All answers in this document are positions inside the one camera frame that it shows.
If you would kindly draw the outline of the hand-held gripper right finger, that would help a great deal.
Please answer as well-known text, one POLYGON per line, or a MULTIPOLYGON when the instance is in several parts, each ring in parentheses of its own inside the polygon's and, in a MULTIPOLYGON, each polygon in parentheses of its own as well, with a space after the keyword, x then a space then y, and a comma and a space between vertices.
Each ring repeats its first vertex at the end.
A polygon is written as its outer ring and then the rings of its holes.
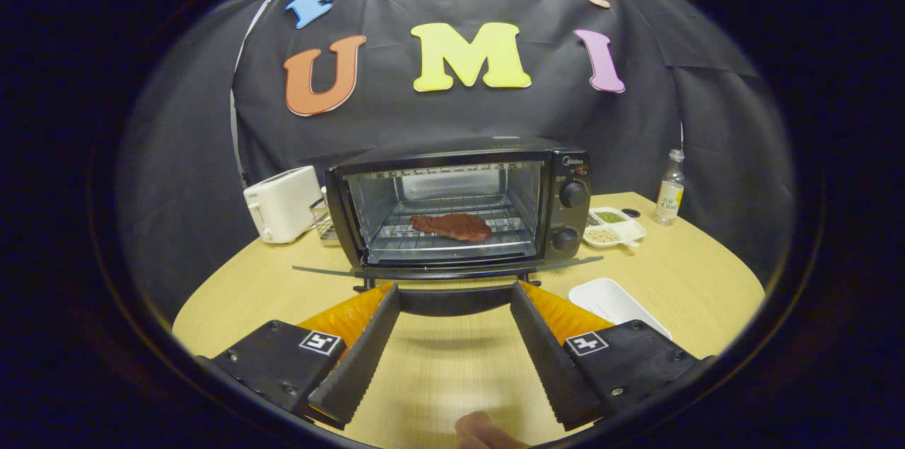
POLYGON ((527 282, 513 285, 510 309, 554 416, 568 430, 653 406, 712 362, 646 321, 614 324, 527 282))

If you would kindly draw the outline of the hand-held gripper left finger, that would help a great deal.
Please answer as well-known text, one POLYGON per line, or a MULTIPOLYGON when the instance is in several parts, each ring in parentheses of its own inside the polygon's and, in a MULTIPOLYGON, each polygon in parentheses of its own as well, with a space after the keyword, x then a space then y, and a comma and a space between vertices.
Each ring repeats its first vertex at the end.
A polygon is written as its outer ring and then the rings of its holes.
POLYGON ((267 321, 198 360, 272 406, 342 430, 368 391, 399 313, 397 285, 383 284, 300 325, 267 321))

